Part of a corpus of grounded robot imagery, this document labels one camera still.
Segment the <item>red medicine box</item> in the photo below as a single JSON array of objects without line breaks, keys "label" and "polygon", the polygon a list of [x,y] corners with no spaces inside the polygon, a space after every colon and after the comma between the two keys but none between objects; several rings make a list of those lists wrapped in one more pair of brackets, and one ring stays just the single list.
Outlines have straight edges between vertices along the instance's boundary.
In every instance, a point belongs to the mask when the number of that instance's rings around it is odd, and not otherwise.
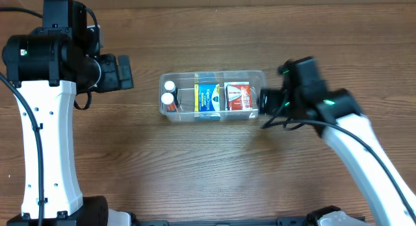
[{"label": "red medicine box", "polygon": [[249,82],[225,82],[226,110],[251,110],[252,98]]}]

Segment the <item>blue yellow VapoDrops box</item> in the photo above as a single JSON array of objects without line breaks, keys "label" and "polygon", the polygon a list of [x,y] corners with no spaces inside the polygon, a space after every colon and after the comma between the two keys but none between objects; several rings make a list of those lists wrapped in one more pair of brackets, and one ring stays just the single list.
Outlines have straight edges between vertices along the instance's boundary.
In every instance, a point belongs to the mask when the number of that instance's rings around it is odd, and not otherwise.
[{"label": "blue yellow VapoDrops box", "polygon": [[220,85],[195,84],[194,99],[195,112],[220,111]]}]

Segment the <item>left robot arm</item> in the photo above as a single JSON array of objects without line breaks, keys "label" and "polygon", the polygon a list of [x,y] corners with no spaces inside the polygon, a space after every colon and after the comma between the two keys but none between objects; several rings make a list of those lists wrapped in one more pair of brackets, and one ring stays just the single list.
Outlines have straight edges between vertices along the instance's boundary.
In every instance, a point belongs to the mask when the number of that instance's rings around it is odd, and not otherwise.
[{"label": "left robot arm", "polygon": [[11,36],[1,76],[18,102],[23,130],[25,190],[9,225],[136,225],[136,216],[85,197],[75,170],[76,96],[133,87],[129,57],[103,55],[94,13],[74,0],[44,0],[42,26]]}]

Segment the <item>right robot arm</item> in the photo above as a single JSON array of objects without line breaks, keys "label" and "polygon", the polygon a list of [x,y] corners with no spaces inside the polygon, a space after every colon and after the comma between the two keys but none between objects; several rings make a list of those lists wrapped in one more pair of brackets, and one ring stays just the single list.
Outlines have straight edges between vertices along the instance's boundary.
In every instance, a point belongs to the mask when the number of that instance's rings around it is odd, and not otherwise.
[{"label": "right robot arm", "polygon": [[415,194],[380,145],[371,122],[346,89],[330,90],[316,60],[288,60],[278,68],[281,88],[263,88],[263,128],[312,126],[341,159],[367,201],[377,225],[414,225]]}]

